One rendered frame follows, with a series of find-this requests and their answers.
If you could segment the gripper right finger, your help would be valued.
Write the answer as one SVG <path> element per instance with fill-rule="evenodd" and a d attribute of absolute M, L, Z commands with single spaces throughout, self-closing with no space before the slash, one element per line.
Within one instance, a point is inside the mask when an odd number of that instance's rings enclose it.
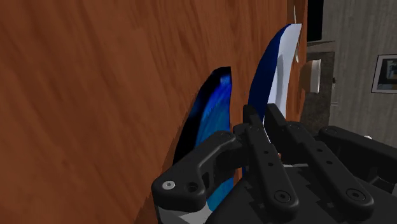
<path fill-rule="evenodd" d="M 397 148 L 336 126 L 313 136 L 275 104 L 267 105 L 264 123 L 282 157 L 307 164 L 344 219 L 397 221 Z"/>

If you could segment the glossy blue bowl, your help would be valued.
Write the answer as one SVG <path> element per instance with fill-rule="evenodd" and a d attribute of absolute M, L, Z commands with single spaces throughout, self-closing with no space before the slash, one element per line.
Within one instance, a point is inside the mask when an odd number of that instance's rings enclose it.
<path fill-rule="evenodd" d="M 230 67 L 215 69 L 202 84 L 183 125 L 173 162 L 185 155 L 217 131 L 230 130 L 230 98 L 232 76 Z M 215 188 L 207 198 L 210 211 L 214 211 L 233 188 L 232 169 L 225 155 L 213 163 Z"/>

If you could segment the blue and white bowl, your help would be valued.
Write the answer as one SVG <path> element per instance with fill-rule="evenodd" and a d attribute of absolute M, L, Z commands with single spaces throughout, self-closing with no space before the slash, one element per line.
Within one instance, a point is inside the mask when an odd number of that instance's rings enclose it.
<path fill-rule="evenodd" d="M 261 120 L 264 119 L 267 104 L 274 103 L 282 115 L 286 115 L 291 66 L 301 28 L 301 24 L 288 24 L 280 29 L 259 61 L 249 90 L 248 104 L 254 107 Z"/>

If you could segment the brown and white cup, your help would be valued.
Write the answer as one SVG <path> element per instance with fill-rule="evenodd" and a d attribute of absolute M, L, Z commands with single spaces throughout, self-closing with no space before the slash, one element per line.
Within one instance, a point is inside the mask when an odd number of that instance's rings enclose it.
<path fill-rule="evenodd" d="M 321 59 L 306 62 L 300 70 L 300 86 L 310 93 L 319 93 Z"/>

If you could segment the framed wall picture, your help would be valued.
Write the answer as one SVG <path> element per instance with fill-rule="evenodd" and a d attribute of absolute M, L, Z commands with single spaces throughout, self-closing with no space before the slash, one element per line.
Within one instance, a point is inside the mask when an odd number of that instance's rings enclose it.
<path fill-rule="evenodd" d="M 397 54 L 377 56 L 372 93 L 397 94 Z"/>

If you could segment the brown wooden table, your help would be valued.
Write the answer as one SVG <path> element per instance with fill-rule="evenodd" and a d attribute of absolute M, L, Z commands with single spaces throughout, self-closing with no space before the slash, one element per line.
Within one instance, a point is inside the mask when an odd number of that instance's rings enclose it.
<path fill-rule="evenodd" d="M 0 0 L 0 224 L 156 224 L 202 83 L 232 70 L 230 120 L 307 0 Z"/>

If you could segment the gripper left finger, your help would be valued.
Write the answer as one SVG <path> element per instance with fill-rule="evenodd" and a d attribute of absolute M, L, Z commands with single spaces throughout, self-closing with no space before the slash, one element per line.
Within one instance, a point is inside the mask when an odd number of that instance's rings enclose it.
<path fill-rule="evenodd" d="M 274 213 L 297 213 L 298 197 L 251 105 L 243 107 L 243 123 L 233 132 L 215 132 L 154 180 L 154 203 L 172 211 L 199 211 L 218 184 L 244 166 L 254 173 L 261 197 Z"/>

